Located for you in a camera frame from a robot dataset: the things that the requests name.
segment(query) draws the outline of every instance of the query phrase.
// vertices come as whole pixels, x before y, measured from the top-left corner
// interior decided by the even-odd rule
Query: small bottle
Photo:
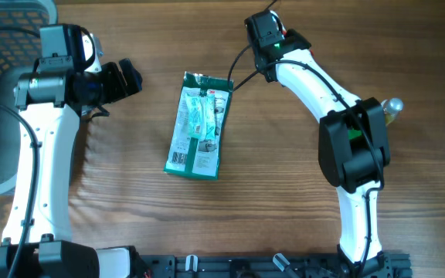
[[[392,98],[382,102],[382,109],[384,110],[384,118],[386,119],[386,126],[391,124],[397,117],[399,112],[403,110],[403,101],[399,98]]]

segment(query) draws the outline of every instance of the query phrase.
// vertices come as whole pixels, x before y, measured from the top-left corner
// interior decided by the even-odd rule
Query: wood grain
[[[243,20],[266,4],[59,6],[61,22],[100,37],[103,63],[130,57],[144,77],[141,93],[107,107],[111,117],[80,128],[69,207],[76,242],[143,254],[335,251],[341,222],[318,167],[318,125],[261,76],[235,93],[218,181],[162,172],[184,71],[226,76],[246,45]],[[283,1],[278,12],[345,88],[404,100],[389,126],[379,236],[385,249],[411,254],[415,277],[445,277],[445,2]],[[248,53],[236,82],[252,71]],[[0,197],[0,235],[11,202]]]

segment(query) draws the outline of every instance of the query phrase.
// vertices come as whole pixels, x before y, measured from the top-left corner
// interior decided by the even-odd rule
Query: basket
[[[52,0],[0,1],[0,26],[39,32],[43,25],[56,24],[57,16]],[[40,39],[22,32],[0,32],[0,103],[15,107],[13,87],[22,73],[32,71],[39,57]],[[0,195],[14,192],[19,150],[19,123],[0,110]]]

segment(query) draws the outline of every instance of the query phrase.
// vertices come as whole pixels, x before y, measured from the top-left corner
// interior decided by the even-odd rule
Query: barcode
[[[173,153],[171,163],[185,165],[186,164],[186,156],[187,156],[187,154],[182,154],[182,153],[178,153],[175,151]]]

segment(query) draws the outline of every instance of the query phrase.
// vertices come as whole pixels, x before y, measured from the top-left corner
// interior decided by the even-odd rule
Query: green package
[[[228,87],[226,79],[185,73],[165,172],[217,179],[232,91],[233,82]]]

